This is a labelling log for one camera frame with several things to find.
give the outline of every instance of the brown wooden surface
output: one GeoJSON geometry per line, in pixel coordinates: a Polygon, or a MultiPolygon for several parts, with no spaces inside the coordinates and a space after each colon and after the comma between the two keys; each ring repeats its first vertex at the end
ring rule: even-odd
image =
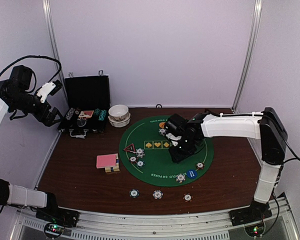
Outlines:
{"type": "MultiPolygon", "coordinates": [[[[211,109],[230,113],[229,109],[211,109]]],[[[131,124],[146,117],[178,113],[191,118],[202,108],[132,108],[131,124]]],[[[120,173],[107,175],[96,169],[96,156],[118,153],[128,127],[107,125],[103,134],[86,139],[63,133],[45,169],[39,190],[55,193],[61,207],[113,214],[160,215],[217,211],[249,205],[256,190],[260,165],[246,138],[216,137],[214,159],[207,173],[180,187],[158,187],[132,176],[120,163],[120,173]],[[131,198],[129,191],[140,196],[131,198]],[[154,199],[154,190],[163,192],[154,199]],[[190,193],[191,202],[183,196],[190,193]]]]}

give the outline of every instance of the poker table mat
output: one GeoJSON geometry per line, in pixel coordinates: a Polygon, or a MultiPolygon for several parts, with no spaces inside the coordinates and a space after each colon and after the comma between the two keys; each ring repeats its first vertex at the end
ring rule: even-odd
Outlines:
{"type": "Polygon", "coordinates": [[[160,187],[178,187],[194,182],[202,177],[209,169],[214,158],[214,147],[210,138],[205,138],[204,145],[199,146],[196,154],[188,157],[180,163],[172,162],[169,154],[171,143],[159,134],[160,123],[165,123],[169,115],[147,117],[131,125],[122,135],[119,144],[119,158],[125,168],[137,179],[160,187]],[[135,149],[144,149],[143,167],[130,162],[134,153],[124,149],[134,144],[135,149]],[[204,163],[203,169],[197,169],[198,162],[204,163]],[[196,178],[189,178],[187,171],[197,172],[196,178]],[[186,176],[182,183],[176,181],[178,174],[186,176]]]}

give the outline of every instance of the white robotic arm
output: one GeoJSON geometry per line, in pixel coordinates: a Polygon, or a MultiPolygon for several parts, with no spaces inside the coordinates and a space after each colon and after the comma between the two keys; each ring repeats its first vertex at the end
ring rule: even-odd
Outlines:
{"type": "MultiPolygon", "coordinates": [[[[8,108],[8,105],[0,98],[0,124],[8,112],[8,108]]],[[[28,189],[23,186],[12,185],[10,183],[8,184],[8,187],[8,199],[4,199],[4,202],[6,201],[8,205],[25,207],[31,206],[38,208],[44,208],[47,206],[47,194],[45,192],[28,189]]]]}
{"type": "Polygon", "coordinates": [[[246,211],[231,211],[232,224],[259,220],[268,210],[269,199],[283,168],[288,138],[274,109],[266,107],[263,112],[249,114],[198,113],[190,120],[174,114],[159,133],[172,142],[169,153],[175,163],[195,154],[196,146],[204,138],[222,136],[261,140],[261,172],[253,201],[246,211]]]}
{"type": "MultiPolygon", "coordinates": [[[[6,67],[5,70],[25,58],[53,60],[59,64],[59,71],[61,70],[61,64],[58,60],[47,56],[35,55],[20,58],[6,67]]],[[[19,65],[13,68],[8,80],[0,81],[0,125],[6,113],[11,112],[14,112],[10,117],[11,120],[32,114],[39,122],[47,127],[59,123],[63,119],[63,116],[57,108],[54,107],[53,110],[50,111],[51,106],[46,101],[48,95],[54,95],[61,89],[62,85],[60,81],[56,80],[52,82],[51,80],[55,77],[54,75],[49,82],[45,83],[32,95],[30,94],[31,92],[27,92],[30,87],[32,74],[34,74],[34,72],[30,68],[19,65]],[[15,117],[17,110],[22,111],[24,115],[15,117]]],[[[75,227],[79,216],[77,211],[59,208],[53,193],[13,185],[3,179],[0,179],[0,205],[34,207],[37,209],[37,218],[54,222],[65,227],[75,227]]]]}
{"type": "MultiPolygon", "coordinates": [[[[212,137],[243,137],[260,140],[260,121],[263,113],[253,112],[251,116],[231,116],[231,117],[207,115],[203,119],[201,129],[206,138],[212,137]]],[[[254,194],[256,202],[266,204],[273,192],[281,165],[271,165],[262,161],[259,181],[254,194]]]]}

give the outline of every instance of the open case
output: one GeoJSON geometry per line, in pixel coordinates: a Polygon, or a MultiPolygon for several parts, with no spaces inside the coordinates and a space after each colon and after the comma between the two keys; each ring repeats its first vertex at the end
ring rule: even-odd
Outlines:
{"type": "Polygon", "coordinates": [[[84,139],[87,133],[103,133],[110,107],[109,76],[65,79],[69,110],[58,126],[59,132],[84,139]]]}

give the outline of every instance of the blue poker chip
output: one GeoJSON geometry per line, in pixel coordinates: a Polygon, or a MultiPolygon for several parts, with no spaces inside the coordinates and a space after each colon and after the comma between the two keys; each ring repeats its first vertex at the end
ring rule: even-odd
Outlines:
{"type": "Polygon", "coordinates": [[[195,179],[197,176],[198,176],[198,173],[195,171],[195,170],[189,170],[186,172],[186,176],[189,178],[189,179],[195,179]]]}

